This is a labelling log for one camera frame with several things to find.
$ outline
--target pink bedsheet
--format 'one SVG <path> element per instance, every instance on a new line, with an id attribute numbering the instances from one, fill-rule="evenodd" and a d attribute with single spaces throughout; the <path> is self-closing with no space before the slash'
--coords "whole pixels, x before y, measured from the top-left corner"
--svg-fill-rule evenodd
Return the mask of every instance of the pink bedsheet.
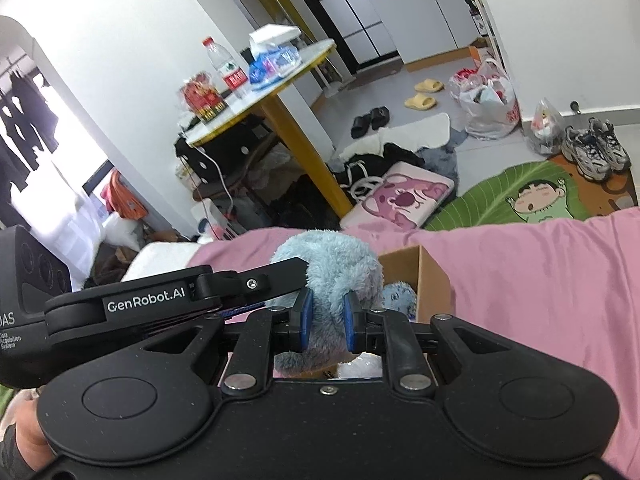
<path id="1" fill-rule="evenodd" d="M 203 246 L 191 265 L 247 270 L 297 230 L 250 231 Z M 431 233 L 383 220 L 345 231 L 378 254 L 424 246 L 449 276 L 456 315 L 603 377 L 620 402 L 605 459 L 640 478 L 640 209 Z"/>

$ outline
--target baseboard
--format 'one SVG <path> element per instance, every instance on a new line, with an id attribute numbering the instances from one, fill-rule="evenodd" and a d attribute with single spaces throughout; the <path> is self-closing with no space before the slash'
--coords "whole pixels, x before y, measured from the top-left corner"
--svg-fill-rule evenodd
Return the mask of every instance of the baseboard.
<path id="1" fill-rule="evenodd" d="M 317 114 L 321 110 L 321 108 L 324 106 L 325 102 L 326 102 L 326 96 L 324 95 L 324 92 L 323 92 L 318 96 L 318 99 L 316 99 L 311 103 L 311 106 L 309 108 L 311 108 L 311 111 L 313 113 Z"/>
<path id="2" fill-rule="evenodd" d="M 589 119 L 592 117 L 600 119 L 601 121 L 611 121 L 614 126 L 640 124 L 640 107 L 610 108 L 608 110 L 598 108 L 585 110 L 580 115 L 571 113 L 562 114 L 565 125 L 568 126 L 571 124 L 575 128 L 586 128 Z M 523 119 L 522 127 L 524 129 L 530 128 L 532 120 L 533 118 Z"/>
<path id="3" fill-rule="evenodd" d="M 459 59 L 464 59 L 465 57 L 470 57 L 468 46 L 457 50 L 451 50 L 450 52 L 443 52 L 437 56 L 425 57 L 418 61 L 412 61 L 411 63 L 405 64 L 405 68 L 408 72 L 415 72 L 416 70 L 422 70 L 423 68 L 428 68 L 430 66 L 457 61 Z"/>

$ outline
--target black sleeve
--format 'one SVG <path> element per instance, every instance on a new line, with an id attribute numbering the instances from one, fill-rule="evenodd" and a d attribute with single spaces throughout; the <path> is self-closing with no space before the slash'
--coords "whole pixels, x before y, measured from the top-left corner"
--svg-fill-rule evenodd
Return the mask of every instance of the black sleeve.
<path id="1" fill-rule="evenodd" d="M 0 465 L 9 473 L 12 480 L 26 480 L 33 475 L 31 469 L 18 451 L 15 441 L 15 424 L 10 425 L 0 442 Z"/>

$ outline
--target yellow table leg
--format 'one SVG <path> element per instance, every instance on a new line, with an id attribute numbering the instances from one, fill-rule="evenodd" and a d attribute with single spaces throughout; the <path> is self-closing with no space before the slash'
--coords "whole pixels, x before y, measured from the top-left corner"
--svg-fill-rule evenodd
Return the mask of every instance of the yellow table leg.
<path id="1" fill-rule="evenodd" d="M 331 171 L 327 169 L 322 158 L 291 116 L 287 107 L 277 95 L 267 97 L 260 103 L 260 106 L 274 127 L 276 134 L 296 157 L 300 166 L 316 184 L 331 208 L 340 218 L 345 216 L 353 207 L 351 202 L 338 186 Z"/>

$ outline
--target slipper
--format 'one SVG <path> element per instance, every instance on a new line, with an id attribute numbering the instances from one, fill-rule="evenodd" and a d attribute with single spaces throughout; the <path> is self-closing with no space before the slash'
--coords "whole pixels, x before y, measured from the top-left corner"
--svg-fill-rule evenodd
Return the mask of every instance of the slipper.
<path id="1" fill-rule="evenodd" d="M 353 126 L 351 127 L 351 138 L 359 139 L 364 137 L 369 131 L 369 125 L 371 124 L 371 114 L 365 114 L 356 117 L 353 120 Z"/>
<path id="2" fill-rule="evenodd" d="M 411 108 L 411 110 L 431 110 L 438 102 L 433 97 L 427 97 L 426 95 L 418 94 L 411 99 L 407 99 L 404 102 L 404 106 Z"/>
<path id="3" fill-rule="evenodd" d="M 382 128 L 382 126 L 386 126 L 387 124 L 389 124 L 389 108 L 387 108 L 386 106 L 373 108 L 373 110 L 370 111 L 369 114 L 371 115 L 371 127 L 374 130 L 377 130 L 378 128 Z"/>
<path id="4" fill-rule="evenodd" d="M 425 79 L 423 82 L 414 86 L 416 92 L 439 92 L 444 88 L 443 83 L 436 81 L 435 79 Z"/>

